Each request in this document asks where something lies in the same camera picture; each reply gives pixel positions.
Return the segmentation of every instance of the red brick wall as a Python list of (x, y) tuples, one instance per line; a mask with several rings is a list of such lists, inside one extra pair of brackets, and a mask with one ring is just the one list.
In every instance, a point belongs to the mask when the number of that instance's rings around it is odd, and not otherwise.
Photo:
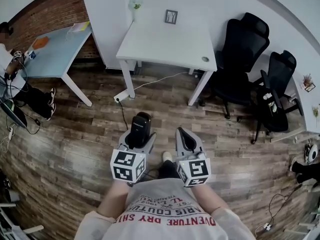
[[(37, 36), (88, 20), (84, 0), (35, 0), (9, 22), (14, 32), (5, 41), (5, 46), (26, 51)], [(100, 58), (92, 36), (77, 58)]]

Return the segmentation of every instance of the white sneaker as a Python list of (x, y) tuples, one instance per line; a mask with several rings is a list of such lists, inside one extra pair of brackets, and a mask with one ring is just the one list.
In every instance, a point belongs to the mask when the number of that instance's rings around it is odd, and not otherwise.
[(170, 152), (164, 151), (164, 152), (162, 153), (162, 162), (165, 162), (165, 161), (167, 161), (167, 160), (173, 162), (173, 158), (172, 158), (172, 155), (170, 154)]
[(50, 91), (51, 100), (48, 102), (48, 105), (51, 106), (54, 103), (55, 95), (56, 95), (56, 88), (52, 88)]
[(289, 171), (292, 172), (292, 166), (294, 166), (294, 163), (297, 161), (297, 157), (294, 157), (291, 161), (291, 164), (289, 166)]
[(50, 121), (50, 119), (52, 118), (52, 116), (53, 116), (53, 114), (54, 114), (54, 112), (56, 111), (56, 108), (57, 108), (55, 103), (53, 103), (50, 107), (51, 107), (51, 116), (50, 116), (50, 118), (46, 119), (47, 121)]

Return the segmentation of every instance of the mesh chair back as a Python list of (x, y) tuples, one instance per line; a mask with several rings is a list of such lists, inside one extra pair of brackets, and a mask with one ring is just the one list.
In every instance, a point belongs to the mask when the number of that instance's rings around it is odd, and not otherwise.
[(246, 15), (243, 22), (237, 19), (228, 21), (222, 50), (225, 70), (250, 72), (270, 44), (268, 25), (252, 14), (255, 18)]
[(270, 87), (276, 91), (279, 98), (285, 94), (296, 66), (296, 58), (287, 50), (284, 50), (282, 54), (277, 52), (271, 53), (268, 78)]

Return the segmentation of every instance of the blue desk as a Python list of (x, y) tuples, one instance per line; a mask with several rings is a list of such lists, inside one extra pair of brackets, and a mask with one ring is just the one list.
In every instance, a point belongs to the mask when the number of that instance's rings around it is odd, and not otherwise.
[(92, 33), (89, 25), (84, 31), (69, 32), (71, 27), (61, 28), (38, 38), (48, 37), (49, 42), (44, 48), (35, 50), (36, 57), (25, 63), (28, 78), (61, 78), (66, 85), (88, 106), (92, 102), (68, 76), (68, 70)]

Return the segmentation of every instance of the white cable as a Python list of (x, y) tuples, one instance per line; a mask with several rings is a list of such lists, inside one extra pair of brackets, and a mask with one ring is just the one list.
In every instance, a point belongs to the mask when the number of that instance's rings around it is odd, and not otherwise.
[(262, 225), (258, 226), (258, 227), (255, 229), (255, 231), (254, 231), (255, 239), (257, 239), (257, 230), (258, 230), (259, 228), (261, 228), (262, 226), (264, 226), (264, 225), (265, 225), (265, 224), (262, 224)]
[(9, 144), (10, 144), (10, 140), (13, 136), (15, 136), (15, 133), (16, 133), (16, 128), (17, 128), (17, 125), (16, 124), (13, 124), (12, 126), (10, 125), (10, 133), (9, 133), (9, 136), (5, 137), (2, 139), (1, 141), (1, 149), (4, 153), (7, 153), (8, 150), (9, 150)]
[(160, 80), (157, 80), (157, 81), (147, 82), (147, 83), (144, 83), (144, 84), (142, 84), (142, 85), (140, 85), (140, 86), (138, 86), (138, 87), (134, 88), (134, 90), (136, 90), (136, 89), (138, 89), (138, 88), (140, 88), (140, 87), (142, 87), (142, 86), (146, 86), (146, 85), (149, 85), (149, 84), (152, 84), (152, 83), (159, 82), (159, 81), (161, 81), (161, 80), (163, 80), (163, 79), (166, 79), (166, 78), (173, 78), (173, 77), (175, 77), (175, 76), (177, 76), (177, 75), (180, 75), (180, 74), (186, 74), (186, 73), (188, 73), (188, 72), (180, 72), (180, 73), (175, 74), (175, 75), (169, 75), (169, 76), (166, 76), (166, 77), (161, 78)]

